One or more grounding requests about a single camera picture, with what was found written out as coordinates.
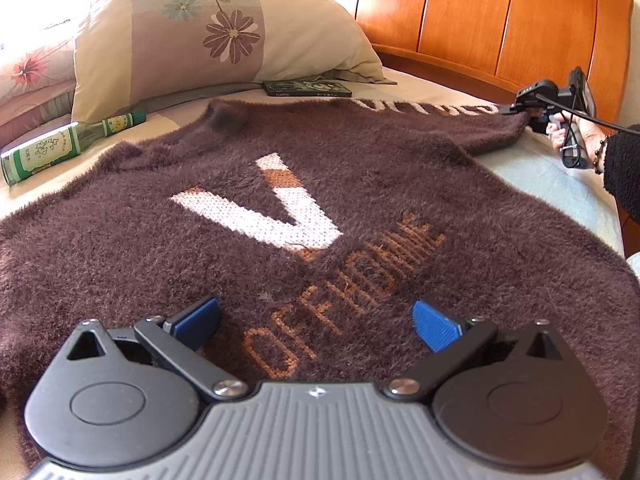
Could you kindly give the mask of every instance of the white letter v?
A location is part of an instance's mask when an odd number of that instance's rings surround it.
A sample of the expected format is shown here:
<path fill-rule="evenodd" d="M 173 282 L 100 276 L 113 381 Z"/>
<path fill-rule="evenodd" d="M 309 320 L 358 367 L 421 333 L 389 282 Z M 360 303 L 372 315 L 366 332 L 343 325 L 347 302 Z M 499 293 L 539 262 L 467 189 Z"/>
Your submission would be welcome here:
<path fill-rule="evenodd" d="M 246 209 L 197 187 L 178 193 L 171 200 L 232 231 L 290 251 L 325 249 L 342 235 L 277 153 L 255 163 L 295 224 Z"/>

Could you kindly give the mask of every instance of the blue gripper pad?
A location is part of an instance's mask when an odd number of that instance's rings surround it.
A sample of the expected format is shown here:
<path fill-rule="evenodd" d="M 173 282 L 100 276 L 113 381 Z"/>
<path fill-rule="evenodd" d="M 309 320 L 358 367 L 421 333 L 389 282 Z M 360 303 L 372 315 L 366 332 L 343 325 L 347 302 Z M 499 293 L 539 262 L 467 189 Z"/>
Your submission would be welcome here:
<path fill-rule="evenodd" d="M 431 305 L 414 303 L 414 326 L 418 337 L 434 352 L 439 352 L 462 336 L 462 327 Z"/>
<path fill-rule="evenodd" d="M 221 314 L 218 299 L 207 296 L 167 320 L 169 333 L 196 351 L 218 329 Z"/>

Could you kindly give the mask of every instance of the light blue bedsheet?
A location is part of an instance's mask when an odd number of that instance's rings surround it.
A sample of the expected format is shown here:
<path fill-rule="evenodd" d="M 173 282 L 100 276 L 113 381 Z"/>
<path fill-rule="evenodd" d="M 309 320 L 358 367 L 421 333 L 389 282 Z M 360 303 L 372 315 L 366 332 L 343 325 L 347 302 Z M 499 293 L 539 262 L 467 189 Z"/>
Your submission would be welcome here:
<path fill-rule="evenodd" d="M 593 170 L 569 170 L 553 152 L 551 142 L 527 129 L 505 150 L 487 153 L 478 161 L 519 190 L 569 215 L 624 254 L 618 211 Z"/>

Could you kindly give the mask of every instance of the red flower print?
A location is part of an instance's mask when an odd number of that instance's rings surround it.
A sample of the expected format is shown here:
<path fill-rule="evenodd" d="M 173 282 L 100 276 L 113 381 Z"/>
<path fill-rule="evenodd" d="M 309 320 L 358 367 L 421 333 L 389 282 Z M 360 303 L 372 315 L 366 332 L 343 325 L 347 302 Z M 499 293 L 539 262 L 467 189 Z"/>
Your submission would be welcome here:
<path fill-rule="evenodd" d="M 46 66 L 47 63 L 40 53 L 27 54 L 23 62 L 14 65 L 15 75 L 12 75 L 11 79 L 16 85 L 35 85 L 42 77 Z"/>

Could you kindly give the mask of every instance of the bed sheet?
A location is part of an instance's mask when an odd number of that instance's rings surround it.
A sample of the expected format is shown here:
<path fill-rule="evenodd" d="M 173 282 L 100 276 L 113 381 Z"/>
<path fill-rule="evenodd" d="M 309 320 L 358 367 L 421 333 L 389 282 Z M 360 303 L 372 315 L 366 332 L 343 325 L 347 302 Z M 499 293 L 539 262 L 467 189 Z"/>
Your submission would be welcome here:
<path fill-rule="evenodd" d="M 397 81 L 398 85 L 350 82 L 345 82 L 345 85 L 353 91 L 353 97 L 359 99 L 404 100 L 447 105 L 488 104 L 482 99 L 394 70 L 385 69 L 385 76 Z M 261 89 L 238 92 L 221 98 L 270 104 L 297 100 L 268 97 Z M 3 182 L 0 184 L 0 218 L 44 194 L 61 189 L 70 180 L 88 170 L 101 154 L 121 140 L 139 142 L 194 121 L 204 111 L 208 102 L 208 99 L 200 99 L 152 113 L 146 123 L 117 136 L 103 139 L 82 155 L 36 174 L 12 188 Z M 480 156 L 478 161 L 512 186 L 563 211 L 600 237 L 613 250 L 623 254 L 616 203 L 613 197 L 604 191 L 602 178 L 593 171 L 565 168 L 552 152 L 546 137 L 527 130 L 514 146 Z M 17 480 L 24 477 L 26 470 L 18 452 L 15 421 L 8 411 L 4 410 L 0 417 L 0 480 Z"/>

